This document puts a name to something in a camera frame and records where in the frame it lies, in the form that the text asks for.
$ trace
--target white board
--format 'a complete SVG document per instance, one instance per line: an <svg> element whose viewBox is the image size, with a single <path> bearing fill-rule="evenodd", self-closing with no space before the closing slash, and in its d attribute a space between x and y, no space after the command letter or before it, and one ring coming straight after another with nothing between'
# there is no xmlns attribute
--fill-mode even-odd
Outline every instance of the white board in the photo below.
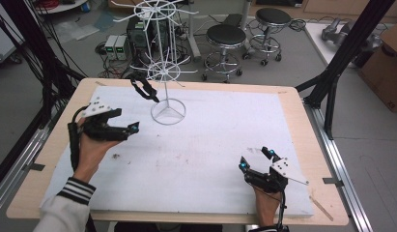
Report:
<svg viewBox="0 0 397 232"><path fill-rule="evenodd" d="M158 97L164 93L160 90ZM101 162L91 181L98 188L92 209L255 214L253 189L238 168L241 156L253 169L269 172L271 162L260 151L267 146L298 166L277 95L172 89L168 94L186 106L185 118L173 126L155 122L150 114L154 102L132 88L95 91L93 98L123 109L110 126L139 121L140 132L110 149ZM71 174L68 147L45 198L57 193ZM306 186L289 181L286 195L287 216L313 215Z"/></svg>

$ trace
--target sleeve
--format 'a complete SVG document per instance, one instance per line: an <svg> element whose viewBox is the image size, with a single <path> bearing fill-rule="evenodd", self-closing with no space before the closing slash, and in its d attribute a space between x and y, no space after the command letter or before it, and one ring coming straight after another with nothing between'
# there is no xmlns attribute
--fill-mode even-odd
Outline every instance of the sleeve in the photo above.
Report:
<svg viewBox="0 0 397 232"><path fill-rule="evenodd" d="M96 188L69 178L63 189L47 199L41 208L41 220L35 232L83 232L89 217L89 201Z"/></svg>

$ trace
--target wooden table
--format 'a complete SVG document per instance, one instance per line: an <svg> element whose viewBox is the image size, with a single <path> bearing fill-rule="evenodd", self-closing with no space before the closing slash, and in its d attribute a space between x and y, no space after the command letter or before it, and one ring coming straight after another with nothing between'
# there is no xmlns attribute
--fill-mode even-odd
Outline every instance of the wooden table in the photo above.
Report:
<svg viewBox="0 0 397 232"><path fill-rule="evenodd" d="M40 203L50 182L55 166L69 143L67 123L74 112L88 104L98 86L130 87L129 80L86 78L77 87L70 103L55 126L52 134L36 159L36 163L45 165L43 171L31 170L13 202L7 216L9 218L39 218ZM181 89L175 82L168 88ZM308 186L309 198L313 206L312 217L284 217L285 224L345 225L349 222L343 203L335 185L324 184L323 178L331 177L318 140L303 108L298 92L292 87L255 86L235 84L187 83L187 90L215 90L248 93L276 94L280 99L286 122L292 137L301 171L311 183ZM92 211L95 220L134 220L155 222L206 222L254 224L254 215L214 215L214 214L172 214Z"/></svg>

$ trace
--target cardboard box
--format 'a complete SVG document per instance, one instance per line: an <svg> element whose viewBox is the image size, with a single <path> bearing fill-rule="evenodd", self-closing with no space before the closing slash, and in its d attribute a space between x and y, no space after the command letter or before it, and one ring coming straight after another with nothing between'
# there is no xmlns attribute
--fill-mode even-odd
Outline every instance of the cardboard box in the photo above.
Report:
<svg viewBox="0 0 397 232"><path fill-rule="evenodd" d="M359 75L393 112L397 112L397 24L381 34L379 47Z"/></svg>
<svg viewBox="0 0 397 232"><path fill-rule="evenodd" d="M140 2L143 2L143 0L114 0L114 2L118 3L118 4L129 4L129 5L135 6L135 5L139 4ZM111 2L111 0L108 0L108 7L109 8L124 8L121 6L114 5Z"/></svg>

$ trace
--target wrist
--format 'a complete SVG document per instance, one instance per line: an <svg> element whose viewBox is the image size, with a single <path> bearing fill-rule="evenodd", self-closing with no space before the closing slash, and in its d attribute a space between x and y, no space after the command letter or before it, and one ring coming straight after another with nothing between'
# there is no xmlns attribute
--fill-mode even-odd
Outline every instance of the wrist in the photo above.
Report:
<svg viewBox="0 0 397 232"><path fill-rule="evenodd" d="M72 176L74 179L77 179L84 183L89 183L95 173L96 170L77 167Z"/></svg>
<svg viewBox="0 0 397 232"><path fill-rule="evenodd" d="M270 212L262 212L258 216L259 218L259 226L273 226L274 222L274 214Z"/></svg>

